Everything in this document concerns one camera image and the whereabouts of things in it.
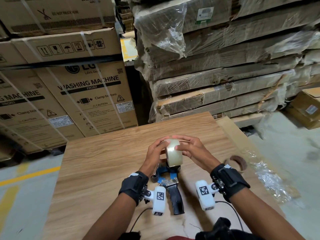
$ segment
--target wooden table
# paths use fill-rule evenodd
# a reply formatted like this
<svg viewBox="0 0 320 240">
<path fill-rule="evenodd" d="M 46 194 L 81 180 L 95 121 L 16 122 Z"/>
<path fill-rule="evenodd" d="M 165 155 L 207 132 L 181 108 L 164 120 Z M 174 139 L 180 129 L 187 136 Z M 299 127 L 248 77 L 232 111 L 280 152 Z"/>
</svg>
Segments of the wooden table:
<svg viewBox="0 0 320 240">
<path fill-rule="evenodd" d="M 237 148 L 208 112 L 71 141 L 62 161 L 44 239 L 81 239 L 117 197 L 122 180 L 142 165 L 148 146 L 157 138 L 172 134 L 199 137 L 221 162 L 237 154 Z M 134 227 L 135 231 L 141 231 L 141 239 L 166 239 L 177 235 L 194 238 L 199 228 L 211 230 L 221 216 L 230 219 L 231 228 L 240 229 L 234 211 L 227 204 L 218 203 L 215 209 L 202 211 L 195 182 L 201 179 L 210 182 L 211 178 L 188 157 L 183 160 L 179 189 L 185 214 L 172 215 L 169 200 L 162 217 L 146 211 Z M 282 214 L 252 169 L 246 170 L 243 176 L 255 194 Z M 156 185 L 149 182 L 148 188 L 153 190 Z M 216 200 L 224 199 L 218 193 Z M 129 227 L 143 209 L 151 206 L 151 203 L 141 202 Z"/>
</svg>

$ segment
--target black wrist strap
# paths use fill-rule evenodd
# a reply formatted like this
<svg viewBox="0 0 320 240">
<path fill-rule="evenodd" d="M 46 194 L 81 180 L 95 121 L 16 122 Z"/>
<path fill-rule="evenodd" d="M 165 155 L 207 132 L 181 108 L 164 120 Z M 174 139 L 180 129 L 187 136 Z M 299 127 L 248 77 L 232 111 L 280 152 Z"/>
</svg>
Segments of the black wrist strap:
<svg viewBox="0 0 320 240">
<path fill-rule="evenodd" d="M 134 199 L 138 206 L 139 199 L 143 193 L 144 187 L 149 181 L 149 177 L 140 171 L 137 171 L 136 173 L 138 175 L 131 175 L 122 181 L 119 194 L 125 193 L 126 195 L 130 196 Z"/>
<path fill-rule="evenodd" d="M 215 167 L 210 176 L 213 181 L 221 180 L 223 185 L 223 197 L 227 202 L 229 198 L 232 197 L 234 194 L 238 193 L 243 188 L 250 189 L 250 185 L 244 180 L 242 175 L 234 168 L 225 167 L 224 164 L 220 164 Z"/>
</svg>

